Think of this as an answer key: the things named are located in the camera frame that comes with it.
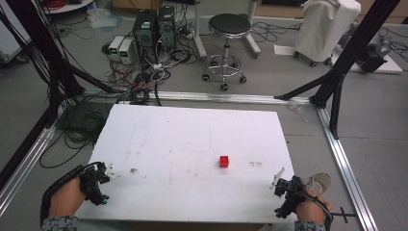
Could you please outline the black round stool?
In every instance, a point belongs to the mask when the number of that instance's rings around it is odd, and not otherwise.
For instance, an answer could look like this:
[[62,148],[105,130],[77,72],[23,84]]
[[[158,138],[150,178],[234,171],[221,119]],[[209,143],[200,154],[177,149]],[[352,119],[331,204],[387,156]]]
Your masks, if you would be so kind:
[[229,89],[225,82],[226,77],[240,76],[240,82],[247,81],[242,72],[241,61],[230,54],[230,39],[242,39],[249,35],[251,25],[249,21],[237,14],[222,13],[210,18],[208,28],[212,34],[225,38],[223,51],[221,54],[212,55],[206,62],[201,79],[209,81],[212,76],[221,79],[220,89],[227,91]]

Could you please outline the person's right hand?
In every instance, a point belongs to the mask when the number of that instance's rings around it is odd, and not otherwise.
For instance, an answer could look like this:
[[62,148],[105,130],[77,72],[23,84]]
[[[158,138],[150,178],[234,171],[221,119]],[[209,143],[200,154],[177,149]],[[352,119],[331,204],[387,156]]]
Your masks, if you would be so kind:
[[[333,207],[332,204],[326,201],[322,197],[322,195],[316,192],[308,192],[308,194],[313,197],[317,197],[318,200],[321,201],[329,211],[332,209]],[[326,213],[313,200],[305,199],[303,204],[297,205],[295,211],[296,211],[296,216],[298,220],[313,221],[313,222],[317,222],[320,224],[324,224]]]

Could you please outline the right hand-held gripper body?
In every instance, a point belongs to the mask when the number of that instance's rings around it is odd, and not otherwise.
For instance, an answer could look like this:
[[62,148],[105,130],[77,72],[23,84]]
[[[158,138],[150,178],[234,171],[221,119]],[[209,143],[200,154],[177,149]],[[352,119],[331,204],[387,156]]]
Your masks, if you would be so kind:
[[278,218],[286,218],[295,212],[296,206],[304,201],[304,183],[300,177],[293,176],[291,180],[280,178],[275,186],[274,194],[285,196],[283,204],[274,210]]

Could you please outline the white covered cart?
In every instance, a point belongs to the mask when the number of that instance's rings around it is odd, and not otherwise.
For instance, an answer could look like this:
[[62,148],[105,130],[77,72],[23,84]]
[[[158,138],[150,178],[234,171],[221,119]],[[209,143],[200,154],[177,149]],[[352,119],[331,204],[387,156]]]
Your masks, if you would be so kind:
[[307,0],[293,56],[305,56],[311,66],[326,61],[360,11],[356,0]]

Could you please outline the clear plastic bag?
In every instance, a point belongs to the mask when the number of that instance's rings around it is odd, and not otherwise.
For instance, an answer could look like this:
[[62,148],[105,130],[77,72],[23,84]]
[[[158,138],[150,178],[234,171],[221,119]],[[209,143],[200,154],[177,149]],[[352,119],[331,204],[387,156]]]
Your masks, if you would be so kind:
[[87,18],[92,29],[111,29],[121,25],[123,19],[114,11],[111,2],[88,4]]

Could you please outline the white paper sheet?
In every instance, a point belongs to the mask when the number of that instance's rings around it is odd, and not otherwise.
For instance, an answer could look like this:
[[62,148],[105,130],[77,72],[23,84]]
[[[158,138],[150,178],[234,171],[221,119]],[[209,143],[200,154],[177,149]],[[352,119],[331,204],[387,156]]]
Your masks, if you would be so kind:
[[276,55],[292,56],[295,50],[292,46],[274,45],[274,53]]

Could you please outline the person's beige shoe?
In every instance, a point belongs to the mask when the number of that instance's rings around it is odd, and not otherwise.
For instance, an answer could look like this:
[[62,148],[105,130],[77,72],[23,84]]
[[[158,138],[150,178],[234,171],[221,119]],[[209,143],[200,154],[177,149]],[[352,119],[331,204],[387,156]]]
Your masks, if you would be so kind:
[[309,178],[306,184],[307,189],[312,193],[323,194],[331,186],[331,177],[325,173],[320,172]]

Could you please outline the white power supply box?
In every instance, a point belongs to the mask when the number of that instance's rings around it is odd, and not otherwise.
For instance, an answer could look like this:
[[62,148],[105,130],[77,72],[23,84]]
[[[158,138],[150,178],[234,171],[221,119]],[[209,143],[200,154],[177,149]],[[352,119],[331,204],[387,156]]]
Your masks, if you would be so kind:
[[111,55],[111,59],[114,62],[120,61],[119,48],[123,40],[124,40],[124,36],[116,36],[108,47],[110,55]]
[[119,48],[119,56],[123,64],[130,64],[133,61],[133,42],[126,38]]

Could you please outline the round white table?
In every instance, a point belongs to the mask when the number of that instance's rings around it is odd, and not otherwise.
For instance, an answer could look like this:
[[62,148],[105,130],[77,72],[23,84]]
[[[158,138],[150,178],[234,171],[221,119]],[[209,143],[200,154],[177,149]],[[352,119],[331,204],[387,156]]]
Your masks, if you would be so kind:
[[43,0],[41,8],[48,14],[68,13],[93,3],[94,0]]

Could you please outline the grey machine on white board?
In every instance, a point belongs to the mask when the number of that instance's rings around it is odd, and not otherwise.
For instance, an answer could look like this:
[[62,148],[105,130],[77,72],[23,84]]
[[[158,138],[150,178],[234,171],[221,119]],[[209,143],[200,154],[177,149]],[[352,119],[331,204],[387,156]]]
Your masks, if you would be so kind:
[[[356,22],[351,23],[341,36],[332,52],[332,64],[339,59],[358,26],[359,24]],[[357,58],[350,70],[362,73],[401,73],[402,68],[389,56],[390,51],[391,40],[381,37],[379,33],[376,33],[369,44],[363,49],[362,54]]]

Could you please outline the aluminium floor rail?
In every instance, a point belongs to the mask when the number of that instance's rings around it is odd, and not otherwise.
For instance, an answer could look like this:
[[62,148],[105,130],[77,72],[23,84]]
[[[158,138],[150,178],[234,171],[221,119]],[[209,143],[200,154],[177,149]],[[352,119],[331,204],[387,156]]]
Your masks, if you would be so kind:
[[364,231],[379,231],[341,141],[336,139],[329,129],[329,114],[325,109],[317,109],[317,113],[362,229]]
[[196,101],[213,103],[236,103],[236,104],[263,104],[263,105],[310,105],[307,97],[293,97],[289,100],[276,99],[270,95],[249,95],[231,93],[204,93],[204,92],[181,92],[181,91],[158,91],[161,100],[170,101]]
[[55,135],[55,120],[47,108],[0,171],[0,218]]

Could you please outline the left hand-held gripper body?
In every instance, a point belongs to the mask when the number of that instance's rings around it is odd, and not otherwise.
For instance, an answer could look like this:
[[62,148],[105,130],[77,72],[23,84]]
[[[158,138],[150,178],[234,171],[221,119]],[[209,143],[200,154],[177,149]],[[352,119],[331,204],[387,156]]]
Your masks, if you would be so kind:
[[101,184],[108,183],[110,177],[106,174],[106,166],[102,162],[95,162],[85,166],[83,172],[80,173],[80,189],[94,205],[105,205],[109,197],[103,194],[99,188]]

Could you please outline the black computer tower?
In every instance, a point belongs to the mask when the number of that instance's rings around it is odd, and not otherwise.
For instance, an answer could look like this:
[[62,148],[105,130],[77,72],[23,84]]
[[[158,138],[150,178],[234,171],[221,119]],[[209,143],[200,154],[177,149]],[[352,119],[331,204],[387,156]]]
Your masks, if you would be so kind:
[[141,64],[148,64],[155,58],[154,49],[158,40],[157,11],[139,10],[133,26],[133,34]]
[[173,6],[161,6],[158,9],[159,36],[163,51],[176,47],[174,13]]

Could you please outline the person's left hand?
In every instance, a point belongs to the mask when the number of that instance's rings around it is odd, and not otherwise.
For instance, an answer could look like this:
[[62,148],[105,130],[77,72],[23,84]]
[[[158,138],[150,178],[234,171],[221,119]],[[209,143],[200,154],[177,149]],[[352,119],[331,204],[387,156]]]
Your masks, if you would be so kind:
[[49,217],[73,217],[85,199],[86,196],[80,188],[80,179],[76,177],[59,187],[52,195]]

